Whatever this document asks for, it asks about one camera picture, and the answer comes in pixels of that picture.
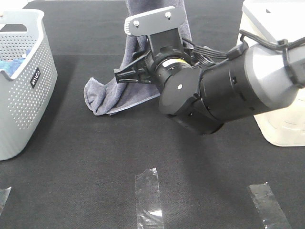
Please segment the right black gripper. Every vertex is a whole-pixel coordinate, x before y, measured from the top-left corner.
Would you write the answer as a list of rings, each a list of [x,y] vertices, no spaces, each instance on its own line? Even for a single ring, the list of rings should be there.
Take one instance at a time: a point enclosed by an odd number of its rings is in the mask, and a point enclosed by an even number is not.
[[[168,78],[191,67],[191,48],[183,42],[178,28],[145,35],[144,52],[121,69],[114,69],[117,83],[164,86]]]

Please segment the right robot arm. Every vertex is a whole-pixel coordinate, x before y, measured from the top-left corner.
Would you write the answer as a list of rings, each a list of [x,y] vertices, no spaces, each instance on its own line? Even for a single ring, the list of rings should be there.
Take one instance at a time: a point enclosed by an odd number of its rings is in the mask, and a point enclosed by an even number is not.
[[[305,86],[305,40],[272,43],[240,30],[228,52],[193,45],[178,29],[147,35],[148,46],[117,83],[154,84],[158,108],[180,125],[208,135],[226,122],[288,107]]]

